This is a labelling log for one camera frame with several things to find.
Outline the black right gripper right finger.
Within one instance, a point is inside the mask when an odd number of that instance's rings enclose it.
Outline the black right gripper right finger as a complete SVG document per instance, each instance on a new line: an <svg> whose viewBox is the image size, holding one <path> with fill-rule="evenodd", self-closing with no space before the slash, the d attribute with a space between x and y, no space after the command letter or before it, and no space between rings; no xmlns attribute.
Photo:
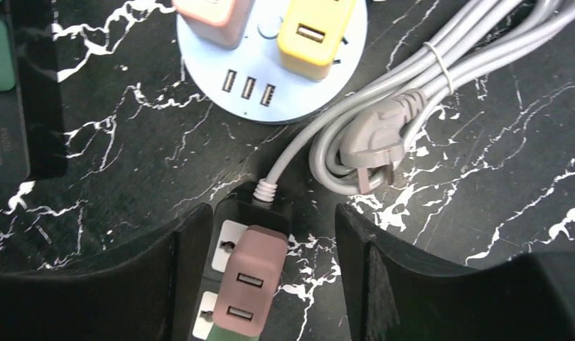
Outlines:
<svg viewBox="0 0 575 341"><path fill-rule="evenodd" d="M335 236L353 340L575 340L575 253L473 269L344 204L335 209Z"/></svg>

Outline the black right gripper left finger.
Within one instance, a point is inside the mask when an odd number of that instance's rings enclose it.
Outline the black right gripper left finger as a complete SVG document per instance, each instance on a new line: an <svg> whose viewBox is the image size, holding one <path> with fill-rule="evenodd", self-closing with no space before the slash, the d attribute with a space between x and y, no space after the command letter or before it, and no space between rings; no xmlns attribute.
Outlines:
<svg viewBox="0 0 575 341"><path fill-rule="evenodd" d="M187 340L212 232L201 204L62 269L0 271L0 340Z"/></svg>

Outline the mauve pink usb plug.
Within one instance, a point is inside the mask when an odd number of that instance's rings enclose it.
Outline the mauve pink usb plug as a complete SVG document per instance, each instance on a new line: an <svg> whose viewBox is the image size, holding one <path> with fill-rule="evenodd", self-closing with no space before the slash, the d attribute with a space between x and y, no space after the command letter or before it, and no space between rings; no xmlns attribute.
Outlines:
<svg viewBox="0 0 575 341"><path fill-rule="evenodd" d="M213 322L226 330L256 337L266 324L279 285L288 237L252 225L236 243L225 268Z"/></svg>

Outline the black short power strip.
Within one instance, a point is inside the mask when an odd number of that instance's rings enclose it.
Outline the black short power strip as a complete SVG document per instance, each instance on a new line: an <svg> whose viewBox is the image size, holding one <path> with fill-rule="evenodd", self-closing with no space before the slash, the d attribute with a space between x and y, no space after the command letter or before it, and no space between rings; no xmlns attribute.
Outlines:
<svg viewBox="0 0 575 341"><path fill-rule="evenodd" d="M262 202L254 197L254 188L254 183L239 185L214 210L213 232L186 340L206 340L214 324L213 311L227 260L248 227L259 225L276 230L289 241L292 205L282 199Z"/></svg>

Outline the black long power strip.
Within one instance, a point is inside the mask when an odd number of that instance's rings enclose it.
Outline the black long power strip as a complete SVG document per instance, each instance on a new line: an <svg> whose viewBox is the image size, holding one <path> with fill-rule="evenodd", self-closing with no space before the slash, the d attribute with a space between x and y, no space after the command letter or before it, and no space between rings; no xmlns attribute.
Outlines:
<svg viewBox="0 0 575 341"><path fill-rule="evenodd" d="M52 1L0 1L15 86L0 92L0 183L57 178L68 169Z"/></svg>

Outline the round light blue socket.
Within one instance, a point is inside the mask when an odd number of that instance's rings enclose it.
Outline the round light blue socket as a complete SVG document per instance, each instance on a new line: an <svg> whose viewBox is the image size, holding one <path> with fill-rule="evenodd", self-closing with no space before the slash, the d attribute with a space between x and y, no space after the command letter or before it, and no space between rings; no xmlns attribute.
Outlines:
<svg viewBox="0 0 575 341"><path fill-rule="evenodd" d="M181 57L192 80L217 106L264 124L293 123L327 104L354 75L367 37L367 4L357 1L335 63L323 80L308 80L281 65L276 37L287 1L253 1L235 48L198 36L176 19Z"/></svg>

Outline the yellow usb plug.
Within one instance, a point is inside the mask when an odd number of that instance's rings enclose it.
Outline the yellow usb plug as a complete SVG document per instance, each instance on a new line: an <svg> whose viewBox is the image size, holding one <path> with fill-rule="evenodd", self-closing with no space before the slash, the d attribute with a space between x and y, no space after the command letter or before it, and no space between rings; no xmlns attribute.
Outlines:
<svg viewBox="0 0 575 341"><path fill-rule="evenodd" d="M284 69L314 81L326 78L352 16L350 0L293 0L277 37Z"/></svg>

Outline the salmon pink usb plug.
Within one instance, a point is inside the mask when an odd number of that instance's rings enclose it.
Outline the salmon pink usb plug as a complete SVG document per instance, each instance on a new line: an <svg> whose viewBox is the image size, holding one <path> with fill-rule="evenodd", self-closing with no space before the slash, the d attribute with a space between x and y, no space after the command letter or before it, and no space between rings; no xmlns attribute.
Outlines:
<svg viewBox="0 0 575 341"><path fill-rule="evenodd" d="M251 0L172 1L194 34L227 49L240 44L253 4Z"/></svg>

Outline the green usb plug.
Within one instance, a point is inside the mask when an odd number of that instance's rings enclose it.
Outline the green usb plug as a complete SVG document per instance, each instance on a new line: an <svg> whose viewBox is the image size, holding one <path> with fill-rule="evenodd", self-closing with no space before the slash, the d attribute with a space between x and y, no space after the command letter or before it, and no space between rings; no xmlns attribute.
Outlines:
<svg viewBox="0 0 575 341"><path fill-rule="evenodd" d="M246 336L238 332L222 328L216 324L210 329L206 341L258 341L259 336Z"/></svg>

